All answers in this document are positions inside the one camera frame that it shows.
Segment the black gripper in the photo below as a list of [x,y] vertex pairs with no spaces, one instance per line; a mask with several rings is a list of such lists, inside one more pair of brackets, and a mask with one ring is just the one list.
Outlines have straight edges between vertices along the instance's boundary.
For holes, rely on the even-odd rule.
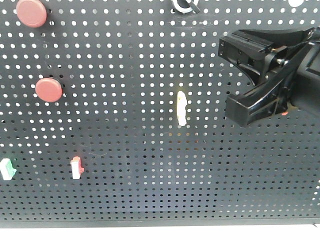
[[218,55],[256,86],[227,97],[225,116],[239,126],[284,113],[290,106],[320,114],[318,27],[236,30],[219,40]]

